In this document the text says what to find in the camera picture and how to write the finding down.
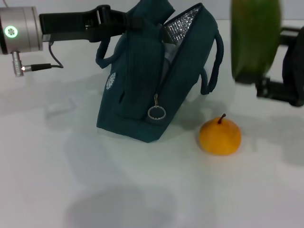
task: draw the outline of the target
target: white table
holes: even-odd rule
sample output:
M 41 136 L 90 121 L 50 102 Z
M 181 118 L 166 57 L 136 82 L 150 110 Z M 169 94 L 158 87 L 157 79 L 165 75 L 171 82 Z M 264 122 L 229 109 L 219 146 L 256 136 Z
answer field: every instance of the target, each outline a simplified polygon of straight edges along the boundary
M 1 56 L 0 228 L 302 228 L 304 109 L 235 85 L 229 21 L 218 25 L 226 51 L 216 90 L 202 97 L 198 83 L 151 144 L 95 127 L 109 74 L 95 64 L 98 44 L 57 42 L 65 69 L 23 78 Z M 53 62 L 46 49 L 22 55 L 23 63 Z M 242 128 L 242 146 L 229 157 L 207 155 L 198 130 L 224 112 Z

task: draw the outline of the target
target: green indicator light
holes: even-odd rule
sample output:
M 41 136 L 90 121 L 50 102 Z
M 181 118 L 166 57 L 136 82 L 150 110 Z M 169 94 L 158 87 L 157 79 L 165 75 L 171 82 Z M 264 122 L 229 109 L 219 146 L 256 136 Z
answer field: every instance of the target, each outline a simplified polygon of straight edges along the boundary
M 18 30 L 14 26 L 7 26 L 4 32 L 9 38 L 15 38 L 18 35 Z

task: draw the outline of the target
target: metal ring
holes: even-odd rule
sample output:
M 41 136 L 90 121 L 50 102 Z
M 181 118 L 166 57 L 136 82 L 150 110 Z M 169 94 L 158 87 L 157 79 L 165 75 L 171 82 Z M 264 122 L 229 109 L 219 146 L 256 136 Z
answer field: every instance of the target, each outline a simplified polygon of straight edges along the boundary
M 156 108 L 160 108 L 160 109 L 163 111 L 163 116 L 162 116 L 162 117 L 155 118 L 155 117 L 151 116 L 151 113 L 150 113 L 150 112 L 151 112 L 153 109 L 156 109 Z M 148 111 L 148 116 L 149 116 L 151 119 L 153 119 L 153 120 L 162 120 L 163 118 L 166 117 L 166 115 L 167 115 L 166 110 L 165 110 L 163 107 L 159 106 L 159 105 L 156 105 L 156 106 L 151 107 L 151 108 L 149 109 L 149 111 Z

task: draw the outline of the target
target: teal lunch bag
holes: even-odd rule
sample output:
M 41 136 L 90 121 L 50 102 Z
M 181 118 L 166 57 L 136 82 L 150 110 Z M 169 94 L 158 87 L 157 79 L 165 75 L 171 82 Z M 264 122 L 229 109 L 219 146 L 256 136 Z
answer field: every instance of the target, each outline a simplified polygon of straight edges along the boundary
M 104 58 L 109 40 L 101 43 L 96 62 L 112 68 L 97 127 L 153 142 L 165 132 L 200 75 L 202 95 L 215 88 L 224 55 L 215 19 L 200 3 L 165 23 L 173 12 L 167 0 L 141 0 L 128 16 L 142 17 L 143 29 L 127 30 L 109 58 Z M 214 40 L 217 54 L 208 83 L 204 66 Z

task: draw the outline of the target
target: orange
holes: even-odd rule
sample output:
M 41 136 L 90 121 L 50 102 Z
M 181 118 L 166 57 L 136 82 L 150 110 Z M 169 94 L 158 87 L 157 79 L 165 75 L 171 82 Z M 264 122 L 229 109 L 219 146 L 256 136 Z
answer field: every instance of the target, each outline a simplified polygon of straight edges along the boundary
M 235 153 L 241 145 L 240 128 L 232 121 L 222 117 L 206 122 L 199 133 L 202 148 L 215 155 L 230 155 Z

